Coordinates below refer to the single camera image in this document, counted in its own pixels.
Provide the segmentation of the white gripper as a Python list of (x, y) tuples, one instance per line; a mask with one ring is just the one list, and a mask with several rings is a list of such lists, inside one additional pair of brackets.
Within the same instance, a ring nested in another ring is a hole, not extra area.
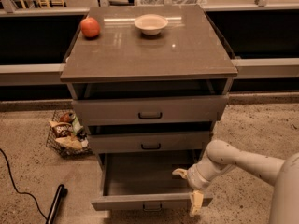
[(177, 168), (172, 175), (179, 175), (186, 179), (189, 185), (196, 189), (189, 194), (191, 201), (190, 216), (198, 216), (203, 205), (204, 194), (200, 190), (206, 189), (211, 181), (217, 176), (218, 167), (210, 159), (201, 159), (199, 162), (185, 169)]

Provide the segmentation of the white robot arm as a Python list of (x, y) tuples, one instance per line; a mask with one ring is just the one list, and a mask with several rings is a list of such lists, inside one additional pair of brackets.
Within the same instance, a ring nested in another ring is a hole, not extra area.
[(235, 167), (274, 187), (269, 224), (299, 224), (299, 154), (282, 160), (240, 150), (221, 140), (209, 142), (202, 159), (188, 170), (177, 168), (172, 172), (192, 188), (191, 217), (199, 214), (204, 191), (212, 180)]

